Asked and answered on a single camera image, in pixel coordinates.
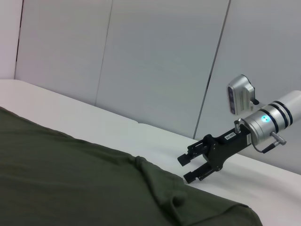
white tabletop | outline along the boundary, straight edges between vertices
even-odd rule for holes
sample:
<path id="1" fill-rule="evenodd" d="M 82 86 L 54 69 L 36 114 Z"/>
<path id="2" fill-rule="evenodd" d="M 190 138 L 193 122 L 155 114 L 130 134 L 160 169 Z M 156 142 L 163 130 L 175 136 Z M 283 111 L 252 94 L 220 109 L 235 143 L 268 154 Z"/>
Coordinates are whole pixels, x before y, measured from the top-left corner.
<path id="1" fill-rule="evenodd" d="M 22 81 L 0 80 L 0 106 L 75 138 L 145 157 L 179 176 L 205 163 L 201 156 L 185 167 L 177 161 L 195 140 Z M 265 226 L 301 225 L 301 175 L 236 154 L 222 171 L 190 185 L 250 206 Z"/>

black stripe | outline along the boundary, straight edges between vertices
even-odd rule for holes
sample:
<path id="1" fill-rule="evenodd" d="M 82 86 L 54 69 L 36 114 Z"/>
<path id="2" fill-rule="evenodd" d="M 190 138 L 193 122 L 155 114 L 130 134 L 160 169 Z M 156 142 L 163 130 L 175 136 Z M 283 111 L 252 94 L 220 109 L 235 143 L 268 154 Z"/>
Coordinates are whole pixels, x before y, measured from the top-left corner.
<path id="1" fill-rule="evenodd" d="M 276 120 L 274 119 L 274 117 L 267 110 L 260 109 L 259 111 L 262 111 L 262 112 L 266 113 L 272 119 L 272 121 L 275 125 L 276 133 L 278 133 L 279 132 L 279 127 L 278 127 L 278 124 L 277 124 Z"/>
<path id="2" fill-rule="evenodd" d="M 274 103 L 277 103 L 277 104 L 281 105 L 286 110 L 286 112 L 288 114 L 288 117 L 290 117 L 290 121 L 291 121 L 290 125 L 292 125 L 293 117 L 292 117 L 292 114 L 291 114 L 290 110 L 283 103 L 281 103 L 280 101 L 274 101 Z"/>
<path id="3" fill-rule="evenodd" d="M 282 117 L 284 119 L 284 123 L 285 123 L 284 129 L 286 129 L 288 127 L 288 120 L 286 118 L 286 115 L 283 113 L 283 111 L 280 109 L 280 107 L 278 105 L 276 105 L 276 104 L 269 104 L 269 105 L 276 108 L 280 112 L 280 114 L 282 115 Z"/>

blue led light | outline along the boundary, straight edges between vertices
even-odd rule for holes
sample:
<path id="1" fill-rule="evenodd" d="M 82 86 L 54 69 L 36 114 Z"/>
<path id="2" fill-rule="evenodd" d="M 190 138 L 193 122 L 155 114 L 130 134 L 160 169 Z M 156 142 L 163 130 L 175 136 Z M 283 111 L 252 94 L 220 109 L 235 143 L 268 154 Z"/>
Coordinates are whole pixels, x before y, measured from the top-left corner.
<path id="1" fill-rule="evenodd" d="M 269 121 L 271 121 L 271 118 L 268 117 L 267 115 L 264 115 L 264 116 L 261 117 L 261 120 L 262 120 L 263 122 L 269 122 Z"/>

dark green cloth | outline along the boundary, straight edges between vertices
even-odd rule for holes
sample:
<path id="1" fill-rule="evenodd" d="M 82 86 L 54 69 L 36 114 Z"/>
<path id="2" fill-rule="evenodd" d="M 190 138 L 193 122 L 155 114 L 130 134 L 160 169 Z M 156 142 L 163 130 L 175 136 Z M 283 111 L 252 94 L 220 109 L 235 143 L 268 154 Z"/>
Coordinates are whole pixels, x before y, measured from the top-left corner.
<path id="1" fill-rule="evenodd" d="M 2 226 L 261 226 L 247 206 L 189 187 L 142 157 L 3 108 L 0 194 Z"/>

label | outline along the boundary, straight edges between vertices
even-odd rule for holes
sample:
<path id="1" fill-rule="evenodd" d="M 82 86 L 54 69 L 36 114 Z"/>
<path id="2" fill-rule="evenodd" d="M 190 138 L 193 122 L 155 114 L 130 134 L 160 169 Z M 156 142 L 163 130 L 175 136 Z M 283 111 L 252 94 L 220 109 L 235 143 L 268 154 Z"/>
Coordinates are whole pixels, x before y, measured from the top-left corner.
<path id="1" fill-rule="evenodd" d="M 228 134 L 227 136 L 225 136 L 225 138 L 226 138 L 226 140 L 229 140 L 229 139 L 231 139 L 234 136 L 236 136 L 236 133 L 232 132 L 232 133 Z"/>
<path id="2" fill-rule="evenodd" d="M 247 145 L 250 145 L 252 143 L 251 134 L 248 134 L 248 136 L 246 136 L 246 143 Z"/>

